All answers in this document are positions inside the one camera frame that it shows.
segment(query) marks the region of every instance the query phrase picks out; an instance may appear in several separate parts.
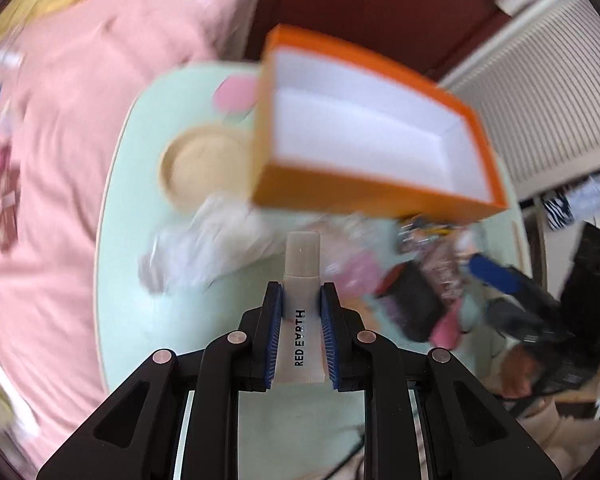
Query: orange box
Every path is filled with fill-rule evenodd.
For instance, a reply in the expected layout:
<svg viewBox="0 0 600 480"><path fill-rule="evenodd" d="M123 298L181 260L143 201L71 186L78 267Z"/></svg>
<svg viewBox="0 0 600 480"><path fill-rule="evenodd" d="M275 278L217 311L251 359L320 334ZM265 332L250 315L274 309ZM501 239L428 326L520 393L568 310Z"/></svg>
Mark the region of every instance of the orange box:
<svg viewBox="0 0 600 480"><path fill-rule="evenodd" d="M254 203L468 224L507 208L475 113L362 47L279 25L256 107Z"/></svg>

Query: tube cap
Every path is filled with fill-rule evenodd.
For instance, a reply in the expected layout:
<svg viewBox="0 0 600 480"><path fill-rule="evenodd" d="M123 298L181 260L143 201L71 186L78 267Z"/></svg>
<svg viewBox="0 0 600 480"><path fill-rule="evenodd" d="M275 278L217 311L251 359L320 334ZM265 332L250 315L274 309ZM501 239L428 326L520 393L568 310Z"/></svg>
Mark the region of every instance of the tube cap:
<svg viewBox="0 0 600 480"><path fill-rule="evenodd" d="M294 231L287 235L285 274L299 278L320 276L320 233Z"/></svg>

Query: bed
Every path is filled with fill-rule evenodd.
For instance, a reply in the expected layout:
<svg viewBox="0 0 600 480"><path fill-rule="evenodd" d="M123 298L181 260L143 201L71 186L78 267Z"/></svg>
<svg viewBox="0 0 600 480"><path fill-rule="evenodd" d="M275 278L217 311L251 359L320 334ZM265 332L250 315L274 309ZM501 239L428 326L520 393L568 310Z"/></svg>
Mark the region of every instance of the bed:
<svg viewBox="0 0 600 480"><path fill-rule="evenodd" d="M29 23L9 46L20 63L0 62L0 366L39 426L21 442L36 467L106 396L93 260L128 109L160 74L237 52L251 2L85 0Z"/></svg>

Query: person's hand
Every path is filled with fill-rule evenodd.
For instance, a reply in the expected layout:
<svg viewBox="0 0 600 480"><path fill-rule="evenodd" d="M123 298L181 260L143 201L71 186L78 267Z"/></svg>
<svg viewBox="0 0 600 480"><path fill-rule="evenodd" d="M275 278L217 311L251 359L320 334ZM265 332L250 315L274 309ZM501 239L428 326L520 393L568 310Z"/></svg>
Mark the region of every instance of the person's hand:
<svg viewBox="0 0 600 480"><path fill-rule="evenodd" d="M505 356L500 369L502 397L519 399L531 395L531 378L538 370L538 362L522 345L514 346Z"/></svg>

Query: round table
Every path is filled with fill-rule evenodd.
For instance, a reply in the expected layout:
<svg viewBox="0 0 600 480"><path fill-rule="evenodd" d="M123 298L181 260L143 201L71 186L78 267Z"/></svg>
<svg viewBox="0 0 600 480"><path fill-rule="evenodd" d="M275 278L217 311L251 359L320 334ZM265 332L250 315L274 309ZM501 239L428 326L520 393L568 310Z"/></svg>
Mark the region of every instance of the round table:
<svg viewBox="0 0 600 480"><path fill-rule="evenodd" d="M110 170L95 269L100 362L112 391L155 349L183 354L234 330L245 310L261 304L267 282L282 278L283 257L277 256L216 280L204 290L150 296L138 280L138 258L150 247L157 230L178 217L160 191L160 154L171 139L191 126L229 120L214 110L212 95L228 76L258 70L256 64L224 62L188 66L157 79L129 113ZM236 122L251 135L251 115ZM522 216L502 165L500 171L511 208L480 223L484 249L500 263L529 272ZM267 215L281 229L293 229L315 217L280 211ZM378 256L388 268L399 261L391 244L393 223L374 222L382 234ZM476 287L462 308L465 323L472 323L469 318L475 319L481 303ZM428 344L408 341L377 305L375 310L383 335L402 348L428 351ZM493 342L493 332L478 324L454 354L478 376L486 375ZM239 403L241 480L291 480L333 466L354 446L364 425L363 394L334 392L329 382L282 384L266 394L241 393Z"/></svg>

